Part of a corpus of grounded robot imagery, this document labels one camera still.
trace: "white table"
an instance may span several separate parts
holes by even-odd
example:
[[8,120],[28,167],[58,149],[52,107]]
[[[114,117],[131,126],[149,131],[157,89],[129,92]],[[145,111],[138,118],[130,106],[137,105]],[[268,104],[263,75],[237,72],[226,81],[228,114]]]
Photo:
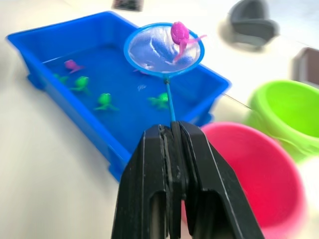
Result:
[[[181,2],[184,12],[175,10]],[[0,238],[110,238],[118,184],[106,160],[45,93],[25,80],[23,62],[3,40],[12,32],[105,11],[110,5],[110,0],[0,1]],[[208,34],[203,64],[228,78],[233,86],[227,94],[245,104],[258,85],[289,78],[290,60],[302,46],[278,37],[260,54],[234,50],[215,31],[230,6],[227,1],[208,9],[200,1],[145,0],[142,13],[119,13],[137,25],[180,20],[196,33]],[[248,109],[230,97],[220,98],[216,120],[244,118]],[[311,183],[318,179],[311,171],[316,163],[301,168],[313,218],[319,214],[314,203],[318,186]]]

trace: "blue net rim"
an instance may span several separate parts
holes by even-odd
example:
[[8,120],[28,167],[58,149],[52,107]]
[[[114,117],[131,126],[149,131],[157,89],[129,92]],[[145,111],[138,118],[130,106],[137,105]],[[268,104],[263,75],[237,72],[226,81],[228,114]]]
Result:
[[[199,55],[199,58],[198,60],[192,64],[190,67],[187,67],[186,69],[182,69],[180,71],[176,71],[176,72],[172,72],[172,73],[162,73],[162,72],[154,72],[154,71],[150,71],[150,70],[147,70],[141,66],[139,66],[138,64],[136,64],[132,59],[131,57],[129,56],[129,51],[128,51],[128,48],[129,48],[129,45],[132,41],[132,39],[137,35],[139,34],[141,31],[144,31],[145,29],[147,28],[150,28],[150,27],[158,27],[158,26],[172,26],[173,23],[168,23],[168,22],[158,22],[158,23],[152,23],[152,24],[149,24],[149,25],[146,25],[146,26],[143,26],[143,27],[140,27],[138,28],[137,30],[135,30],[125,41],[125,44],[124,44],[124,56],[126,58],[126,60],[137,70],[139,71],[142,71],[143,73],[146,73],[146,74],[149,74],[149,75],[152,75],[152,76],[157,76],[157,77],[160,77],[160,78],[171,78],[171,77],[174,77],[174,76],[177,76],[177,75],[180,75],[180,74],[183,74],[183,73],[186,73],[192,69],[194,69],[200,62],[201,60],[203,59],[204,57],[204,54],[205,54],[205,48],[204,48],[204,45],[203,45],[203,42],[202,41],[198,41],[198,45],[199,45],[199,48],[200,48],[200,55]],[[192,32],[191,30],[189,30],[189,34],[194,37],[194,38],[197,38],[198,35],[195,34],[194,32]]]

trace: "green toy fish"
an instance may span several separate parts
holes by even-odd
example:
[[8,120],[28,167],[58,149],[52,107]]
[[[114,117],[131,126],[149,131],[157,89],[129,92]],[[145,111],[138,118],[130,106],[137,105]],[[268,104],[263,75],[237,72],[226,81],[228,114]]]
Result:
[[54,74],[54,77],[57,78],[63,84],[69,79],[68,76],[59,76],[58,74]]
[[151,97],[149,101],[153,106],[158,106],[159,109],[167,108],[168,96],[167,93],[160,94],[157,98]]
[[75,81],[74,88],[71,88],[73,91],[85,91],[86,93],[89,93],[87,89],[87,85],[89,84],[89,78],[86,76],[81,76]]
[[111,94],[109,93],[103,93],[100,95],[98,99],[99,104],[101,105],[100,107],[95,108],[94,110],[107,110],[107,109],[112,109],[114,111],[118,111],[119,109],[111,105]]

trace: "pink bucket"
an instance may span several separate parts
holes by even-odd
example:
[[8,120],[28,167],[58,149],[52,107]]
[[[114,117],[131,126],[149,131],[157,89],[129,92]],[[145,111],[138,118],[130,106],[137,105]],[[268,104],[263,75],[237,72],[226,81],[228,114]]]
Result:
[[[304,219],[306,200],[290,156],[271,138],[248,126],[218,122],[202,128],[234,169],[266,239],[286,239]],[[185,207],[182,219],[186,222]]]

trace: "pink bucket rim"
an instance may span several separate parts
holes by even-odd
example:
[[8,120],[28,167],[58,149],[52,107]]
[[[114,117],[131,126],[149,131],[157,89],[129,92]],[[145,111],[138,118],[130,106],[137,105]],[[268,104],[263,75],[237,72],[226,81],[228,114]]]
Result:
[[233,128],[241,128],[245,129],[250,133],[254,133],[260,138],[262,138],[264,141],[269,143],[271,146],[273,146],[282,156],[283,160],[287,162],[288,167],[292,171],[294,178],[296,179],[297,183],[297,190],[298,190],[298,198],[296,198],[296,207],[291,212],[291,215],[289,218],[287,218],[284,222],[277,224],[276,226],[269,226],[269,227],[262,227],[263,234],[266,239],[283,239],[287,236],[290,236],[291,234],[295,233],[302,225],[302,223],[305,221],[306,218],[306,197],[305,197],[305,189],[302,183],[301,176],[299,174],[299,171],[297,170],[297,167],[293,161],[293,159],[289,156],[289,154],[281,148],[279,144],[277,144],[272,138],[265,135],[264,133],[235,122],[214,122],[204,125],[201,130],[205,133],[208,131],[211,131],[215,128],[219,127],[233,127]]

